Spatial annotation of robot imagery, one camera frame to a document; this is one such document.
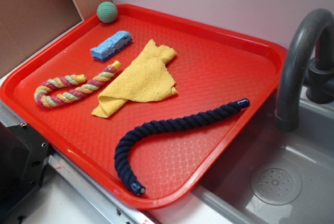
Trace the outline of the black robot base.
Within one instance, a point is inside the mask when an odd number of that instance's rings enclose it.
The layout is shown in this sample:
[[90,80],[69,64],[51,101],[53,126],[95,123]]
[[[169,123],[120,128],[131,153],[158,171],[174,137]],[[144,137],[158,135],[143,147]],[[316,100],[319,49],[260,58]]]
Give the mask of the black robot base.
[[31,126],[1,124],[1,223],[40,189],[50,150]]

